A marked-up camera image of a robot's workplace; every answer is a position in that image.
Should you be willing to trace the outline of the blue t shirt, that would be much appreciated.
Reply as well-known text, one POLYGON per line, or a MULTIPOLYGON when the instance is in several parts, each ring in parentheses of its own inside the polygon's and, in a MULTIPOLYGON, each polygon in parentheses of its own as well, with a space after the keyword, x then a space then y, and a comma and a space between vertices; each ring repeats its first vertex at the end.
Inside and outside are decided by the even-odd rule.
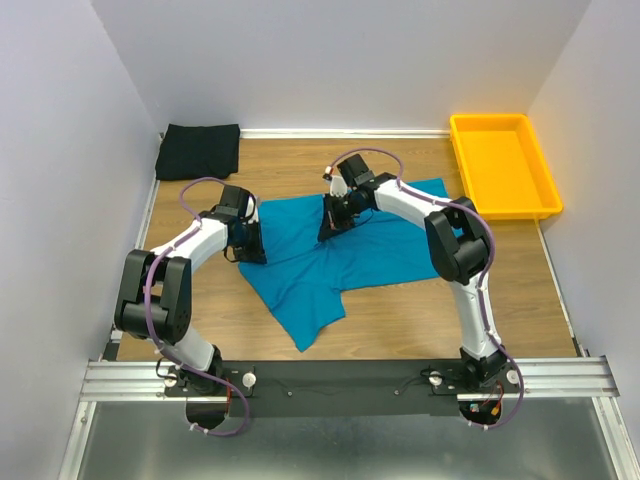
POLYGON ((267 262, 239 271, 299 351, 345 317, 344 291, 436 277, 423 229, 371 211, 354 229, 320 242, 319 195, 264 202, 259 208, 267 262))

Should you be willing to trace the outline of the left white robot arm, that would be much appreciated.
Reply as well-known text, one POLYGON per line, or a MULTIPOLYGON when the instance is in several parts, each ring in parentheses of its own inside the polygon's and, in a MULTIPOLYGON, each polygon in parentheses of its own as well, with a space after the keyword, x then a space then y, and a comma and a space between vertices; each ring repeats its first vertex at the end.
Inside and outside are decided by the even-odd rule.
POLYGON ((150 251, 130 251, 114 312, 118 330, 152 342, 174 362, 174 379, 203 396, 225 388, 224 368, 219 348, 191 325, 192 277, 218 253, 232 254, 232 263, 267 263, 258 202, 244 188, 224 186, 219 203, 197 214, 172 241, 150 251))

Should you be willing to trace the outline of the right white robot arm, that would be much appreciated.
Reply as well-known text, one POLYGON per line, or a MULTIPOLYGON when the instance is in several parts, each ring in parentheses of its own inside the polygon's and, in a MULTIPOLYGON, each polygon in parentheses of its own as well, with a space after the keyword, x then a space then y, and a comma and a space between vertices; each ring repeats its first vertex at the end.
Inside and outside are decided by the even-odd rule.
POLYGON ((366 210, 393 214, 425 231, 431 264, 447 281, 461 324, 460 379, 480 392, 507 364, 488 293, 495 241, 486 221, 467 197, 452 200, 409 186, 390 173, 380 175, 355 152, 327 166, 318 240, 324 242, 355 227, 366 210))

